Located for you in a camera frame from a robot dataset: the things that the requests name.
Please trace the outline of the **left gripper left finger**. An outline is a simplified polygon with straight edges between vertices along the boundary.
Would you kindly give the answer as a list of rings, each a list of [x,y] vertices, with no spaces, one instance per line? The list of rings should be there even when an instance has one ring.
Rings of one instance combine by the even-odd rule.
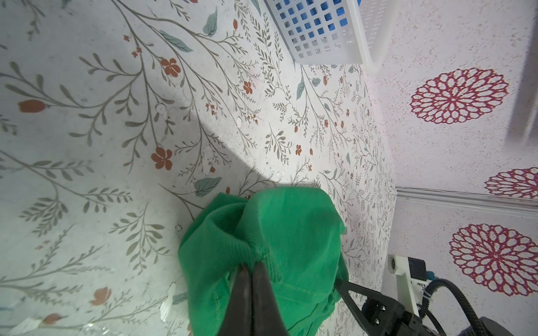
[[[250,336],[252,334],[252,276],[241,265],[235,277],[226,314],[218,336]]]

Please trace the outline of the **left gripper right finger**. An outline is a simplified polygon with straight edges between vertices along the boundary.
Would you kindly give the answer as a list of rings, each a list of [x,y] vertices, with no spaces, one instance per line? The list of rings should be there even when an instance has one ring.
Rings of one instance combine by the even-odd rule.
[[[257,263],[252,272],[252,335],[288,335],[263,263]]]

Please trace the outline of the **green tank top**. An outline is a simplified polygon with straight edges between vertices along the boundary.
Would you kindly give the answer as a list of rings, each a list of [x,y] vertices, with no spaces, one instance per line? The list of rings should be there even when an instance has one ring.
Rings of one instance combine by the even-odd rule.
[[[281,187],[250,199],[221,193],[196,218],[178,250],[188,291],[191,330],[215,335],[224,320],[239,266],[263,263],[290,335],[315,335],[347,279],[331,198],[318,188]]]

